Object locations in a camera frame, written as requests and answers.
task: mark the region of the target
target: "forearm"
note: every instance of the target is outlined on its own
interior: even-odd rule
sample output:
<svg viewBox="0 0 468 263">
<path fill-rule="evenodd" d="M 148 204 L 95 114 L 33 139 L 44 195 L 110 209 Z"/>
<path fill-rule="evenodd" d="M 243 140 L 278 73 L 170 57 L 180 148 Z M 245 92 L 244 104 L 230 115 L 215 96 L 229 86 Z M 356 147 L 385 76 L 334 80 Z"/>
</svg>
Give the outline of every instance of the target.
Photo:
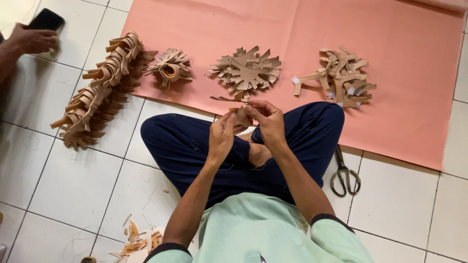
<svg viewBox="0 0 468 263">
<path fill-rule="evenodd" d="M 22 53 L 8 40 L 0 44 L 0 83 L 10 75 L 21 55 Z"/>
<path fill-rule="evenodd" d="M 335 215 L 325 193 L 310 177 L 286 142 L 270 148 L 271 154 L 283 172 L 289 191 L 306 220 L 310 222 L 314 216 L 321 213 Z"/>
<path fill-rule="evenodd" d="M 187 189 L 169 219 L 163 243 L 178 243 L 188 248 L 205 211 L 213 178 L 220 163 L 206 160 L 202 170 Z"/>
</svg>

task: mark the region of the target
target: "man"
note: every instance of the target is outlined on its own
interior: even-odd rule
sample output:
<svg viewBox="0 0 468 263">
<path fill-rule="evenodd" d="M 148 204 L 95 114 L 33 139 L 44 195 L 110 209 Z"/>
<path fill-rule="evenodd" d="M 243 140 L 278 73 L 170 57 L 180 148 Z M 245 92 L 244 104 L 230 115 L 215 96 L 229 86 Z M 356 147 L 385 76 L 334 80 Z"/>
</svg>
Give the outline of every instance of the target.
<svg viewBox="0 0 468 263">
<path fill-rule="evenodd" d="M 0 33 L 0 83 L 13 72 L 16 61 L 22 55 L 39 54 L 48 51 L 49 48 L 55 49 L 56 35 L 55 31 L 32 30 L 20 23 L 16 24 L 9 39 L 3 40 Z"/>
<path fill-rule="evenodd" d="M 343 110 L 314 102 L 283 117 L 258 100 L 243 108 L 259 123 L 247 136 L 235 136 L 245 129 L 232 113 L 213 124 L 175 114 L 143 123 L 143 141 L 182 196 L 145 262 L 373 262 L 321 190 Z"/>
</svg>

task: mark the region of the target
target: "shirt sleeve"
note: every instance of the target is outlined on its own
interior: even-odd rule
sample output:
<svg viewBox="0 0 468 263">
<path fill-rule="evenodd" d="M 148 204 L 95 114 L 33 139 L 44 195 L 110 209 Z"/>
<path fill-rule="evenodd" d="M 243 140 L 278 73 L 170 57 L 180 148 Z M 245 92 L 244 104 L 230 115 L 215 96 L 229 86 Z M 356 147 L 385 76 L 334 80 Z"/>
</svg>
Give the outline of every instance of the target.
<svg viewBox="0 0 468 263">
<path fill-rule="evenodd" d="M 354 230 L 336 216 L 316 215 L 310 223 L 310 238 L 343 262 L 374 263 Z"/>
<path fill-rule="evenodd" d="M 164 243 L 153 249 L 143 263 L 191 263 L 192 260 L 192 255 L 183 245 Z"/>
</svg>

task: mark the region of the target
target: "hand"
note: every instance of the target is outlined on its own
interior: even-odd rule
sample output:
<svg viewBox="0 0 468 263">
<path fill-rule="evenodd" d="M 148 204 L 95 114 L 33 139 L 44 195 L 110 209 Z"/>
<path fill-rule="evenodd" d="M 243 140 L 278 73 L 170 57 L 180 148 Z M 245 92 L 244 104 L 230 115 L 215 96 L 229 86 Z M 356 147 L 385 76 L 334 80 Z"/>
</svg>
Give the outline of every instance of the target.
<svg viewBox="0 0 468 263">
<path fill-rule="evenodd" d="M 242 107 L 258 121 L 265 146 L 272 151 L 276 146 L 287 145 L 283 112 L 268 101 L 248 100 L 247 103 Z"/>
<path fill-rule="evenodd" d="M 57 39 L 53 37 L 56 35 L 52 30 L 28 29 L 27 25 L 17 23 L 5 44 L 8 43 L 19 55 L 39 54 L 57 48 Z"/>
<path fill-rule="evenodd" d="M 221 165 L 234 143 L 234 124 L 237 114 L 226 113 L 210 126 L 210 141 L 207 161 Z"/>
</svg>

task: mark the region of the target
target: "knee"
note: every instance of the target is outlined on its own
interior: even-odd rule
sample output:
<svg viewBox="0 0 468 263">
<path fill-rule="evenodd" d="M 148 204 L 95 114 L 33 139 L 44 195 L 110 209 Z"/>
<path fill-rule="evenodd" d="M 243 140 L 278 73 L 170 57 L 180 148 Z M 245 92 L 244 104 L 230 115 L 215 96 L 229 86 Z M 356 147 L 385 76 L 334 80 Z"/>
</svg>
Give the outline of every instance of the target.
<svg viewBox="0 0 468 263">
<path fill-rule="evenodd" d="M 324 114 L 331 118 L 333 121 L 343 125 L 344 124 L 344 111 L 336 103 L 328 103 L 323 109 Z"/>
<path fill-rule="evenodd" d="M 140 134 L 143 141 L 149 140 L 154 134 L 160 134 L 161 129 L 167 127 L 167 124 L 170 121 L 170 116 L 172 115 L 169 113 L 156 115 L 146 119 L 141 124 L 140 128 Z"/>
<path fill-rule="evenodd" d="M 327 120 L 329 123 L 335 123 L 343 126 L 344 112 L 336 103 L 331 102 L 312 102 L 306 105 L 307 111 L 312 118 Z"/>
</svg>

